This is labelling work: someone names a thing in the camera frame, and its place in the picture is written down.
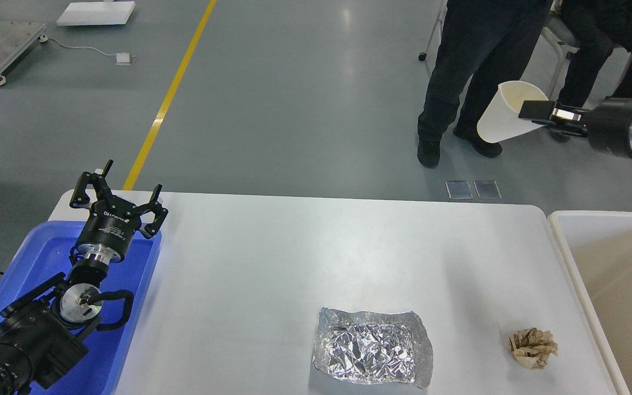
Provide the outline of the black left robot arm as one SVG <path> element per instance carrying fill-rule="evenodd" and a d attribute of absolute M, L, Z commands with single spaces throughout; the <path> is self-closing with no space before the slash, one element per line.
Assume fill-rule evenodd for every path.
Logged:
<path fill-rule="evenodd" d="M 0 322 L 0 394 L 28 394 L 32 383 L 50 388 L 88 354 L 84 340 L 95 331 L 122 328 L 131 318 L 130 290 L 103 291 L 113 263 L 123 262 L 133 236 L 158 235 L 168 210 L 162 185 L 142 205 L 115 195 L 102 172 L 83 172 L 70 207 L 88 219 L 70 249 L 72 268 L 56 273 L 4 307 Z"/>

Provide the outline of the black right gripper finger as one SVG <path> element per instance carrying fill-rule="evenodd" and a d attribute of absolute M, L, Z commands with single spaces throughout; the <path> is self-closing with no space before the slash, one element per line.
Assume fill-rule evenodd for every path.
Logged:
<path fill-rule="evenodd" d="M 525 100 L 517 118 L 548 127 L 582 128 L 583 116 L 592 110 L 563 105 L 552 100 Z"/>
<path fill-rule="evenodd" d="M 548 125 L 547 130 L 552 138 L 588 138 L 586 127 L 578 125 Z"/>

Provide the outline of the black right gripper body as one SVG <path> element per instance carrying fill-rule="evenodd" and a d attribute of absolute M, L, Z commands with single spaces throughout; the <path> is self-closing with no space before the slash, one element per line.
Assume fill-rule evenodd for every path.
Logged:
<path fill-rule="evenodd" d="M 632 159 L 632 98 L 608 98 L 586 114 L 590 147 Z"/>

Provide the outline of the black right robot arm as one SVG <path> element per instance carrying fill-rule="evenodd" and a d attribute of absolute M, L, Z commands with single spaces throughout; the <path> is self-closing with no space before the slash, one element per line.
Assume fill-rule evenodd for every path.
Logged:
<path fill-rule="evenodd" d="M 526 100 L 518 117 L 565 137 L 584 138 L 595 151 L 632 159 L 632 98 L 608 97 L 591 110 Z"/>

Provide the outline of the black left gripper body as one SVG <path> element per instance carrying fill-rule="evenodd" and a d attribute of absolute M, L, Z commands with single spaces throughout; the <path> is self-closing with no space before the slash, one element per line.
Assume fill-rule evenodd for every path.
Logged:
<path fill-rule="evenodd" d="M 88 209 L 89 217 L 70 251 L 70 262 L 75 265 L 83 258 L 106 265 L 122 262 L 140 227 L 140 215 L 132 213 L 135 206 L 125 199 L 100 199 L 86 205 L 72 199 L 70 207 Z"/>

